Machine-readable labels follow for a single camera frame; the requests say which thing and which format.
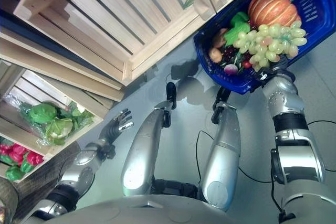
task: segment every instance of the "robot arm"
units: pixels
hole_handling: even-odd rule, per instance
[[[95,142],[89,143],[75,157],[56,187],[46,199],[41,200],[22,220],[24,224],[42,223],[76,209],[77,201],[89,190],[94,174],[106,158],[115,156],[113,142],[122,131],[133,126],[126,109],[113,118],[101,131]]]
[[[285,185],[279,223],[334,223],[336,198],[324,184],[323,161],[307,127],[294,76],[285,70],[260,73],[276,129],[271,173]]]

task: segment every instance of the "green pepper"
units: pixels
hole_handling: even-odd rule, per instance
[[[12,158],[8,155],[0,155],[0,160],[8,165],[11,165],[14,163]]]
[[[21,172],[20,168],[17,165],[13,165],[6,171],[6,177],[9,180],[18,180],[22,179],[25,173]]]
[[[20,170],[23,173],[29,173],[32,170],[34,170],[34,168],[35,168],[35,166],[28,163],[28,161],[25,159],[25,160],[23,160],[23,162],[21,164]]]

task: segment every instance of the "black cable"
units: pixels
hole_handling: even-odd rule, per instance
[[[239,170],[246,176],[248,177],[249,179],[252,179],[253,181],[255,182],[259,182],[259,183],[263,183],[263,184],[269,184],[269,183],[272,183],[272,181],[261,181],[261,180],[257,180],[255,178],[252,178],[251,176],[249,176],[246,172],[244,172],[240,167],[239,167]]]
[[[336,122],[330,121],[330,120],[316,120],[316,121],[312,121],[312,122],[308,123],[307,126],[309,126],[310,124],[321,123],[321,122],[336,124]],[[325,170],[328,171],[328,172],[332,172],[332,173],[336,172],[336,170],[329,170],[329,169],[325,169]]]
[[[274,204],[277,206],[277,208],[279,209],[279,211],[282,212],[282,208],[279,206],[279,204],[277,203],[277,201],[274,198],[274,178],[273,178],[272,170],[271,170],[271,182],[272,182],[272,191],[271,191],[272,200],[273,200]]]
[[[204,134],[208,135],[212,140],[214,140],[214,138],[212,136],[210,136],[207,132],[200,130],[198,132],[198,136],[197,136],[197,140],[196,140],[196,164],[197,164],[197,171],[198,171],[198,176],[200,177],[200,180],[198,181],[198,183],[201,182],[201,172],[200,172],[200,166],[198,164],[198,155],[197,155],[197,147],[198,147],[198,140],[200,139],[200,134],[201,132],[203,132]]]

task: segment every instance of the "bunch of grapes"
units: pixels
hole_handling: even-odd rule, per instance
[[[261,25],[258,31],[240,32],[233,46],[239,48],[241,54],[249,52],[252,55],[249,62],[255,71],[259,71],[261,67],[269,67],[269,61],[278,62],[280,54],[286,54],[288,59],[298,55],[298,46],[307,43],[306,31],[300,28],[301,25],[301,21],[293,22],[290,27]]]

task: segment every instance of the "red pepper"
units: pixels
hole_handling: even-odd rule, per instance
[[[24,148],[23,146],[21,145],[18,145],[18,144],[14,144],[13,145],[13,152],[19,154],[19,155],[23,155],[27,152],[28,150],[26,148]]]
[[[4,148],[0,148],[0,154],[1,155],[8,155],[11,152],[11,149],[4,149]]]
[[[11,150],[12,148],[12,145],[0,144],[0,149]]]
[[[29,152],[27,155],[27,161],[31,165],[38,165],[43,162],[43,156],[35,153],[35,152]]]
[[[12,160],[13,160],[14,162],[17,162],[17,163],[19,163],[20,161],[23,160],[23,155],[19,155],[19,154],[17,154],[17,153],[14,152],[14,151],[11,151],[11,152],[9,153],[9,156],[12,158]]]

